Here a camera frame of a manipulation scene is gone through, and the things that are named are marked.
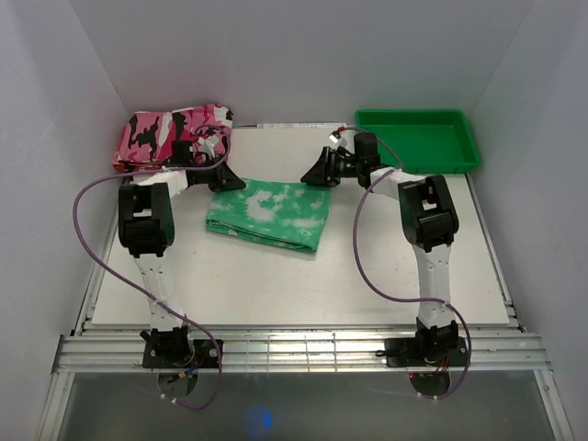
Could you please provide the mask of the green tie-dye trousers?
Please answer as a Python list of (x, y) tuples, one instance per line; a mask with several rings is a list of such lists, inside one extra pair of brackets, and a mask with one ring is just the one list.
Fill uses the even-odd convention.
[(301, 183), (247, 179), (245, 188), (214, 195), (206, 230), (304, 254), (318, 250), (331, 190)]

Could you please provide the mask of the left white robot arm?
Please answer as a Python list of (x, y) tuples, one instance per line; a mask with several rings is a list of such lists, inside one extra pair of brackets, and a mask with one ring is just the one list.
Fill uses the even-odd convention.
[(138, 267), (150, 297), (150, 329), (141, 332), (146, 343), (163, 350), (175, 367), (194, 358), (195, 346), (187, 339), (185, 314), (175, 298), (171, 265), (165, 256), (175, 241), (172, 198), (189, 187), (205, 185), (210, 191), (245, 188), (244, 181), (227, 165), (226, 154), (217, 153), (217, 135), (205, 141), (173, 141), (167, 164), (161, 171), (119, 188), (119, 242)]

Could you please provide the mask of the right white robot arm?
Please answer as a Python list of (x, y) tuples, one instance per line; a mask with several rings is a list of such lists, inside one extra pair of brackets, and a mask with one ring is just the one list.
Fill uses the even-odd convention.
[[(330, 134), (335, 144), (323, 147), (315, 165), (300, 179), (309, 187), (336, 187), (343, 178), (354, 178), (364, 189), (352, 227), (353, 254), (360, 276), (385, 300), (418, 306), (411, 354), (426, 365), (435, 365), (458, 348), (458, 312), (451, 304), (449, 257), (459, 221), (447, 181), (442, 175), (420, 177), (402, 166), (382, 162), (379, 146), (385, 142), (375, 133), (356, 128), (354, 150), (346, 148), (340, 127)], [(368, 278), (359, 256), (358, 227), (361, 211), (371, 194), (398, 202), (403, 235), (412, 247), (417, 264), (419, 296), (402, 299), (385, 294)]]

